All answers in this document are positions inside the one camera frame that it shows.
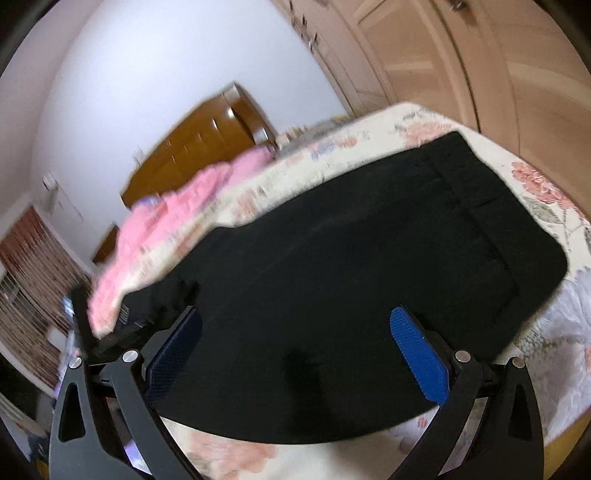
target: leaf print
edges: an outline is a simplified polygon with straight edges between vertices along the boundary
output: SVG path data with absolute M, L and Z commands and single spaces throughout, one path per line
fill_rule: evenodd
M 536 202 L 535 200 L 529 199 L 527 197 L 522 197 L 524 199 L 525 204 L 531 210 L 537 218 L 542 220 L 546 223 L 555 223 L 561 224 L 563 223 L 560 218 L 556 216 L 556 214 L 552 211 L 550 207 L 544 205 L 543 203 Z
M 591 254 L 591 228 L 586 226 L 584 232 L 585 232 L 585 242 L 587 242 L 587 250 L 589 250 L 589 254 Z

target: bed frame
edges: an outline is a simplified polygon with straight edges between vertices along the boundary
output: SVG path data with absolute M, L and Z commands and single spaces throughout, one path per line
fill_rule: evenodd
M 201 169 L 231 161 L 254 145 L 272 144 L 268 121 L 242 87 L 224 88 L 189 113 L 135 170 L 121 199 L 127 208 L 139 199 L 177 190 Z M 104 262 L 115 249 L 119 229 L 105 235 L 93 258 Z

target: wooden wardrobe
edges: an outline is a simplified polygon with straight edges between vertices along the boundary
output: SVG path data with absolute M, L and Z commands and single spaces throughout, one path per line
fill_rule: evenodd
M 591 75 L 533 0 L 271 0 L 355 116 L 404 100 L 541 170 L 591 214 Z

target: brown curtain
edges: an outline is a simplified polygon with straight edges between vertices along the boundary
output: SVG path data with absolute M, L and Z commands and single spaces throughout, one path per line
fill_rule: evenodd
M 0 339 L 44 383 L 57 381 L 60 352 L 47 339 L 54 326 L 67 333 L 61 300 L 87 277 L 29 208 L 0 243 L 7 270 L 0 296 Z

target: floral bedsheet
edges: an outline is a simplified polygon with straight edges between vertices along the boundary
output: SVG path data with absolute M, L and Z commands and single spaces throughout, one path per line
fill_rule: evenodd
M 347 124 L 246 182 L 227 189 L 175 235 L 138 253 L 127 291 L 166 275 L 217 225 L 251 222 L 275 206 L 345 171 L 459 130 L 472 150 L 503 178 L 536 221 L 564 248 L 566 278 L 499 358 L 526 359 L 550 443 L 591 406 L 591 225 L 540 172 L 491 140 L 449 118 L 401 103 Z M 447 467 L 461 462 L 484 402 L 470 416 Z M 166 420 L 198 470 L 215 480 L 383 480 L 425 431 L 436 409 L 384 432 L 322 445 L 261 445 L 224 439 Z

